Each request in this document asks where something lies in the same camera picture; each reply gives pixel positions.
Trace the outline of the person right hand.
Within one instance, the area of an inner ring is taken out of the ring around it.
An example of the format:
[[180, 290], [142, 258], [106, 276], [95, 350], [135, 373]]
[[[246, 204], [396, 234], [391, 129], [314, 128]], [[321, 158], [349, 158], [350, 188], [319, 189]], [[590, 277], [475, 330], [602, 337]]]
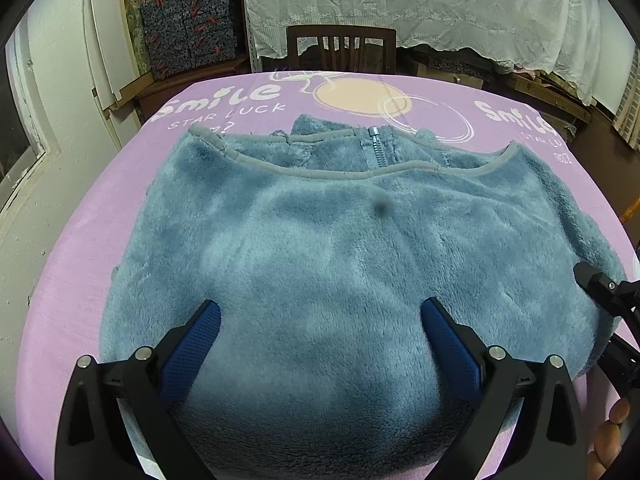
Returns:
[[608, 419], [598, 428], [592, 451], [587, 455], [587, 479], [600, 479], [622, 450], [620, 426], [630, 414], [627, 398], [620, 398], [608, 413]]

